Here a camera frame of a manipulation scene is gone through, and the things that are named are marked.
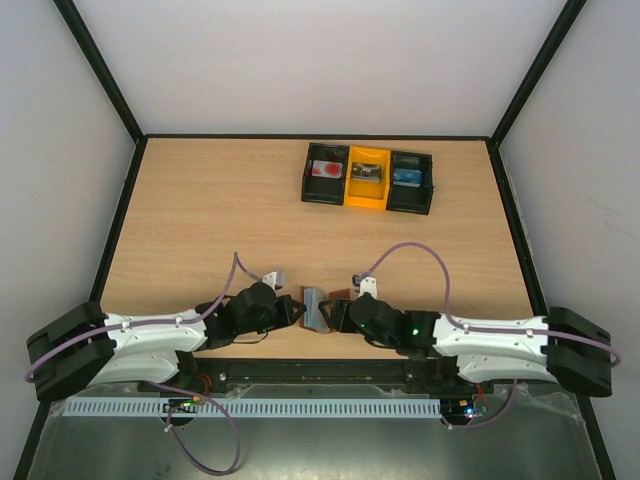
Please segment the brown leather card holder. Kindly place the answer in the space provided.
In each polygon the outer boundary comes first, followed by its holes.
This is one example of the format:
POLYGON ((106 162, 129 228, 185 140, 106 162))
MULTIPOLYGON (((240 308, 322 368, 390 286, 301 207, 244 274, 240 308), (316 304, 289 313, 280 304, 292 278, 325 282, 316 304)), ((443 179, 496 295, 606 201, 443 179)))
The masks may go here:
POLYGON ((334 290, 329 293, 315 288, 302 286, 301 299, 306 311, 300 320, 300 326, 303 329, 320 333, 328 334, 331 332, 325 315, 322 313, 320 304, 325 301, 332 300, 349 300, 351 298, 351 292, 349 289, 334 290))

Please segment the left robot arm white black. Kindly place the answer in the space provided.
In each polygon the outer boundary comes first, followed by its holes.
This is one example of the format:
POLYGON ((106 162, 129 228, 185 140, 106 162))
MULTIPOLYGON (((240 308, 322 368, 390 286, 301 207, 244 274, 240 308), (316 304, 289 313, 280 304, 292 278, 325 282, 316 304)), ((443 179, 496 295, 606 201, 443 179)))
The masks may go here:
POLYGON ((165 383, 183 358, 233 344, 240 336, 294 325, 305 306, 256 282, 236 295, 172 314, 106 313, 85 302, 32 334, 25 380, 41 402, 53 402, 87 387, 121 382, 165 383))

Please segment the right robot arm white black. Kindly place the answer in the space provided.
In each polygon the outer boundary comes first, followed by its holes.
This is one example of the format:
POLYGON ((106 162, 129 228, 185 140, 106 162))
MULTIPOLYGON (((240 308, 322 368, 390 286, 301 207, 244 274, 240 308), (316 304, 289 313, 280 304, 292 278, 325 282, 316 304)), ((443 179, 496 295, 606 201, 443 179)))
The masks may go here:
POLYGON ((533 380, 557 383, 579 395, 612 395, 610 334, 576 312, 552 307, 543 316, 492 324, 433 311, 393 308, 368 293, 326 300, 327 326, 357 333, 373 345, 413 361, 449 358, 436 379, 455 392, 469 383, 533 380))

